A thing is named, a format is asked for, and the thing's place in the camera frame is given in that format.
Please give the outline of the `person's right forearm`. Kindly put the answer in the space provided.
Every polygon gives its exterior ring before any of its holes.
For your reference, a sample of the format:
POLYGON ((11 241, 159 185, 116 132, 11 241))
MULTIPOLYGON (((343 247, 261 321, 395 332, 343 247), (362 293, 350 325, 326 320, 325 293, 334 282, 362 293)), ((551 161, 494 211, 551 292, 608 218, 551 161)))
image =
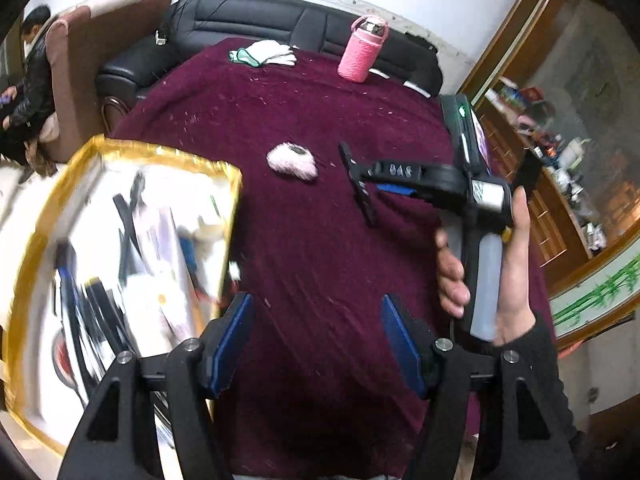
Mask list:
POLYGON ((585 434, 576 428, 568 406, 559 374, 558 352, 544 320, 532 310, 528 310, 528 314, 533 322, 527 324, 526 330, 496 344, 492 352, 495 356, 502 356, 507 351, 517 353, 518 364, 528 373, 524 382, 516 384, 518 438, 525 442, 542 442, 555 434, 562 437, 572 459, 580 464, 585 434))

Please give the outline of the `person's right hand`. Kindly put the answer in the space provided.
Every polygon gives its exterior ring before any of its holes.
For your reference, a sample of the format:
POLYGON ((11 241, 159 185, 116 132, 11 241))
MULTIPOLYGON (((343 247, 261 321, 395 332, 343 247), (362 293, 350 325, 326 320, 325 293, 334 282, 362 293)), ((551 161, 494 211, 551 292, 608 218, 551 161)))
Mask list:
MULTIPOLYGON (((525 188, 519 186, 512 196, 513 229, 502 260, 495 346, 503 346, 529 332, 536 323, 529 307, 528 253, 530 218, 525 188)), ((461 261, 448 246, 444 229, 435 233, 436 276, 442 308, 453 318, 462 318, 471 293, 463 283, 461 261)))

